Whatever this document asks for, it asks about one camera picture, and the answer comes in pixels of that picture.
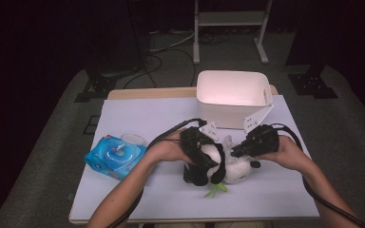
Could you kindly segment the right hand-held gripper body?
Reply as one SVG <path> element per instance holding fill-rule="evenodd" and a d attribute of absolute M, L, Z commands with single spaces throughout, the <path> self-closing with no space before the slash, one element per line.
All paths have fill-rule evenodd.
<path fill-rule="evenodd" d="M 277 130 L 262 121 L 273 109 L 273 105 L 257 110 L 244 119 L 244 132 L 246 134 L 243 142 L 243 151 L 248 156 L 260 156 L 271 151 L 276 152 L 279 148 L 279 136 Z"/>

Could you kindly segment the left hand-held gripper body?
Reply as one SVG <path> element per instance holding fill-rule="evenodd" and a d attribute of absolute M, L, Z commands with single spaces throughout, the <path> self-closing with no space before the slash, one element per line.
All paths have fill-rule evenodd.
<path fill-rule="evenodd" d="M 181 133 L 181 148 L 187 157 L 196 165 L 204 159 L 211 159 L 211 157 L 203 152 L 207 145 L 215 145 L 215 142 L 201 133 L 195 127 L 190 126 Z"/>

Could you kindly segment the white wet wipe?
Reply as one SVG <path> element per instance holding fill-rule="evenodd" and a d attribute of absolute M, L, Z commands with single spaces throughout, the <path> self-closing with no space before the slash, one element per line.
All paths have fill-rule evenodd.
<path fill-rule="evenodd" d="M 232 148 L 234 147 L 232 137 L 230 135 L 227 135 L 224 137 L 222 141 L 223 149 L 226 156 L 230 156 L 232 152 Z"/>

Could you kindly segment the panda plush toy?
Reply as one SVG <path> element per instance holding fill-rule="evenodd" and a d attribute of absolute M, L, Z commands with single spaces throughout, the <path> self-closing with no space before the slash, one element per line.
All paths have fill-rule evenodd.
<path fill-rule="evenodd" d="M 248 156 L 226 156 L 223 146 L 219 143 L 203 145 L 200 152 L 216 165 L 204 167 L 187 163 L 183 170 L 183 180 L 195 186 L 208 185 L 209 191 L 204 195 L 206 198 L 213 198 L 219 192 L 226 193 L 228 189 L 225 184 L 243 181 L 253 172 L 254 167 L 259 165 Z"/>

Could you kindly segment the blue wet wipes pack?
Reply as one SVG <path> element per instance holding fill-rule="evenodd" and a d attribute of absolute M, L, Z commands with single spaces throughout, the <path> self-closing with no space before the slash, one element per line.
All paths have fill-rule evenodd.
<path fill-rule="evenodd" d="M 145 146 L 107 135 L 85 155 L 85 162 L 93 170 L 122 181 L 145 152 Z"/>

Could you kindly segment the person's left hand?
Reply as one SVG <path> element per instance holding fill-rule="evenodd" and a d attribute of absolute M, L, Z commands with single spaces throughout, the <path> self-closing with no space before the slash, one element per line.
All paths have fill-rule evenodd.
<path fill-rule="evenodd" d="M 170 133 L 159 142 L 151 146 L 144 157 L 151 163 L 159 162 L 191 162 L 187 155 L 183 152 L 181 145 L 181 130 Z"/>

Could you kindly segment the person's right hand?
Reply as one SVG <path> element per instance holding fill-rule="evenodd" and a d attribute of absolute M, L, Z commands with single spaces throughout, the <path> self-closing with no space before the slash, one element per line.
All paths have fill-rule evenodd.
<path fill-rule="evenodd" d="M 303 172 L 312 162 L 295 142 L 287 136 L 279 136 L 279 149 L 277 152 L 269 152 L 259 156 L 261 160 L 275 162 L 280 166 Z"/>

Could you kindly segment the white plastic storage bin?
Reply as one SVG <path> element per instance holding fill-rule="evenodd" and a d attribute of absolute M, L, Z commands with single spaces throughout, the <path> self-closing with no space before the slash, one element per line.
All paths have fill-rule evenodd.
<path fill-rule="evenodd" d="M 197 80 L 198 113 L 217 128 L 253 130 L 273 109 L 267 77 L 259 72 L 206 70 Z"/>

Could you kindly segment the black stand base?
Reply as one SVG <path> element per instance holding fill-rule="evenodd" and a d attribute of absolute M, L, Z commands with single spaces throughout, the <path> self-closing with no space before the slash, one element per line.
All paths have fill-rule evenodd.
<path fill-rule="evenodd" d="M 298 95 L 312 95 L 315 99 L 336 99 L 337 95 L 328 87 L 321 73 L 325 65 L 311 65 L 304 73 L 289 74 L 288 78 Z"/>
<path fill-rule="evenodd" d="M 76 96 L 75 103 L 87 103 L 91 99 L 106 98 L 117 83 L 113 76 L 105 76 L 96 68 L 87 68 L 86 74 L 88 80 L 83 91 Z"/>

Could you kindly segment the white metal stand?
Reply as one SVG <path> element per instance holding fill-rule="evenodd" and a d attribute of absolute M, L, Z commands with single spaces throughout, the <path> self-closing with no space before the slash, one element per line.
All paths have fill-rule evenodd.
<path fill-rule="evenodd" d="M 267 0 L 265 10 L 200 12 L 199 0 L 195 0 L 193 63 L 198 64 L 201 61 L 199 42 L 200 28 L 259 26 L 259 36 L 254 39 L 254 43 L 257 48 L 260 61 L 263 64 L 268 64 L 269 59 L 264 50 L 262 42 L 269 21 L 272 5 L 273 0 Z"/>

